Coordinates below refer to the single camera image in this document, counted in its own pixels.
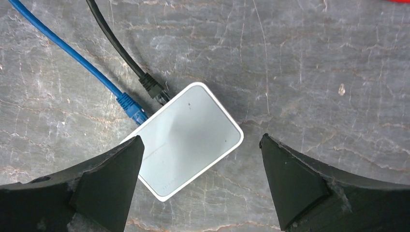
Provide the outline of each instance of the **white rectangular device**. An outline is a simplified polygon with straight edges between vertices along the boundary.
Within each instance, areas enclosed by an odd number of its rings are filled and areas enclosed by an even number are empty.
[[[127,136],[145,146],[138,178],[164,202],[224,158],[244,134],[203,83],[188,85]]]

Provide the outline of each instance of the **cable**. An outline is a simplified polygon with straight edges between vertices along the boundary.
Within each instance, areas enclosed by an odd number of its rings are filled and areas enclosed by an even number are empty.
[[[117,102],[121,105],[128,117],[132,118],[138,125],[141,125],[147,120],[144,110],[138,103],[136,103],[127,93],[122,93],[121,90],[104,76],[104,74],[38,20],[36,16],[34,16],[19,0],[9,0],[9,2],[41,33],[51,39],[51,41],[56,43],[101,81],[117,97]]]
[[[114,46],[119,55],[124,59],[128,66],[134,71],[134,73],[139,77],[140,83],[143,85],[145,90],[148,92],[151,98],[156,99],[161,105],[165,105],[171,99],[167,91],[162,87],[150,74],[145,73],[138,64],[132,59],[132,57],[127,53],[125,48],[121,45],[118,39],[115,37],[114,33],[108,26],[104,16],[101,14],[100,9],[97,6],[95,0],[86,0],[87,4],[94,16],[95,20],[100,26],[104,35]]]

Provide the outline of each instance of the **black ethernet cable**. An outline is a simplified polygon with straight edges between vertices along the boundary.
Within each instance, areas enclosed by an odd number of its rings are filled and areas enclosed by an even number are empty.
[[[139,77],[140,83],[143,85],[145,90],[148,92],[151,98],[158,101],[159,104],[165,105],[171,99],[162,85],[160,85],[149,73],[145,73],[138,64],[132,59],[125,48],[121,45],[118,39],[115,37],[114,33],[108,26],[104,16],[101,14],[100,9],[97,6],[95,0],[86,0],[87,4],[94,16],[95,20],[100,26],[104,35],[114,46],[119,55],[124,59],[128,66],[134,71]]]

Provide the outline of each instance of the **stone surface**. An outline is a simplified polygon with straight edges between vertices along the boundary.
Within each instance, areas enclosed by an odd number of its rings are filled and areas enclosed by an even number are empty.
[[[23,3],[149,113],[159,105],[83,0]],[[175,95],[206,83],[243,144],[165,203],[137,183],[126,231],[278,231],[267,132],[354,174],[410,184],[410,5],[383,0],[99,0]],[[0,0],[0,184],[96,156],[136,128],[96,78]]]

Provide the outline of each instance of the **blue ethernet cable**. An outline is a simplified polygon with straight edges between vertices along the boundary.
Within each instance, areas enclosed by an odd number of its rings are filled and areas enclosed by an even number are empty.
[[[104,74],[102,74],[90,62],[88,62],[84,57],[82,57],[78,52],[65,43],[48,27],[46,27],[39,19],[37,19],[36,16],[34,16],[19,0],[9,0],[9,2],[41,33],[72,56],[75,60],[77,60],[77,62],[84,66],[84,68],[90,71],[99,81],[101,81],[117,97],[117,102],[121,105],[128,117],[132,118],[137,125],[141,125],[148,119],[143,108],[137,102],[135,102],[127,93],[121,92],[121,90],[119,90],[110,80],[108,80]]]

